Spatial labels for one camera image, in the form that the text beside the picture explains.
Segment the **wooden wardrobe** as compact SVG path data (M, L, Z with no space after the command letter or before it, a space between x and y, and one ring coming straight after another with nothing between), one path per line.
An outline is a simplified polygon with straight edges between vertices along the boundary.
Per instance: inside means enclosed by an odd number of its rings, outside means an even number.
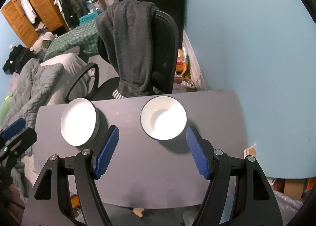
M63 34L69 30L54 0L8 0L1 8L1 13L29 48L39 37L37 27L40 23L54 34Z

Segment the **stack of light blue plates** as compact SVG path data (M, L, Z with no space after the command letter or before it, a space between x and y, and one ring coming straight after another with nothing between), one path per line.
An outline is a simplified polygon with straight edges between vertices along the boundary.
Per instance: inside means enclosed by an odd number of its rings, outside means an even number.
M60 119L60 132L71 146L82 146L97 135L100 116L95 106L85 98L69 102Z

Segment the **black clothes pile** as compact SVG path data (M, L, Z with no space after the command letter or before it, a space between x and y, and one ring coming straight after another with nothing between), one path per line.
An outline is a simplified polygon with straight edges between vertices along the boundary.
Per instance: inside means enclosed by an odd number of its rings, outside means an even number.
M24 65L32 58L37 58L37 56L27 47L22 45L14 46L3 66L3 71L6 74L20 74Z

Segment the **dark grey fleece blanket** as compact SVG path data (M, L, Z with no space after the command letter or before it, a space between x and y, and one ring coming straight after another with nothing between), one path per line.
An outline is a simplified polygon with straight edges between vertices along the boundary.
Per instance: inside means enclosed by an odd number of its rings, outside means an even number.
M156 9L151 2L124 0L110 5L96 18L107 60L119 76L115 99L146 96L153 89L151 20Z

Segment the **orange bag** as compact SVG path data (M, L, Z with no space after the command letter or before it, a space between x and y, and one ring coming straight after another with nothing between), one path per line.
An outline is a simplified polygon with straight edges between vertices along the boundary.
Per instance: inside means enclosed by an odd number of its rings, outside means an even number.
M177 61L176 61L176 77L183 77L190 71L189 55L183 50L178 49Z

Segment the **stack of light blue bowls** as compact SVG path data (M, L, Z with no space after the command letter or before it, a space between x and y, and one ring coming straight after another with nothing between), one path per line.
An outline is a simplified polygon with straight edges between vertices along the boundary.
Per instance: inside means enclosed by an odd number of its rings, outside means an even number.
M177 99L157 96L143 106L140 123L149 137L158 141L168 141L179 136L185 129L187 113Z

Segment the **black office chair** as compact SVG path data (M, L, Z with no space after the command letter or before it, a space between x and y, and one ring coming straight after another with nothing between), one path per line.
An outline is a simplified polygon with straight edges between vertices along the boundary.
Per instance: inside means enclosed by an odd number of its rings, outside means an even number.
M172 93L176 62L178 56L179 31L173 18L156 9L151 20L151 36L153 40L153 69L151 83L158 93ZM64 102L72 101L70 94L75 85L88 73L95 69L95 79L91 91L85 96L89 101L113 99L113 92L119 85L119 78L111 78L99 86L99 67L96 63L89 63L70 81L63 93Z

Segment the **cardboard box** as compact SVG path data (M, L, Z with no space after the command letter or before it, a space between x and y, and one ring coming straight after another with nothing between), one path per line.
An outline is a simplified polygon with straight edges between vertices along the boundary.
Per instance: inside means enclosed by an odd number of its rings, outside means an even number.
M274 178L269 182L275 191L296 200L305 200L315 186L315 177L303 179Z

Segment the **white bed mattress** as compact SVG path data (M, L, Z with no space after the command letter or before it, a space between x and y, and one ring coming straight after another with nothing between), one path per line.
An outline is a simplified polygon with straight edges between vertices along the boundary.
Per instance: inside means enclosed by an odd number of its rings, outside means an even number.
M43 63L41 66L55 65L61 63L64 67L61 76L57 81L52 93L50 94L46 105L64 104L64 91L73 78L84 68L87 63L73 53L67 53L55 56ZM69 99L84 97L88 94L90 76L85 74L72 89Z

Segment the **green checkered cloth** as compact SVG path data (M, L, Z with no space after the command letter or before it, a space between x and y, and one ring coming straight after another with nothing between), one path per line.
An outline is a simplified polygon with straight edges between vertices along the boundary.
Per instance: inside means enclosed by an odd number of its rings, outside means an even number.
M77 26L51 42L43 61L45 62L55 56L66 54L67 50L77 46L80 47L79 57L87 60L89 57L99 54L98 38L99 35L95 20Z

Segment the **grey quilted comforter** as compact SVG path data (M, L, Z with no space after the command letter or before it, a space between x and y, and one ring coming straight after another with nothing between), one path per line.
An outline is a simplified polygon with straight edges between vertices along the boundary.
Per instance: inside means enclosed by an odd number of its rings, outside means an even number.
M49 99L63 71L61 63L41 66L38 59L30 59L20 72L16 93L1 129L20 118L26 121L27 127L34 129L38 110Z

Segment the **teal storage box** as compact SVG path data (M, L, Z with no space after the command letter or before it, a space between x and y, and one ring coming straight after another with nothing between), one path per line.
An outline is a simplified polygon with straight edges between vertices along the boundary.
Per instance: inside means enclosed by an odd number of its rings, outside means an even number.
M100 11L95 11L93 13L89 13L85 16L80 17L79 18L79 25L83 25L85 23L88 23L88 22L95 20L100 13L101 13Z

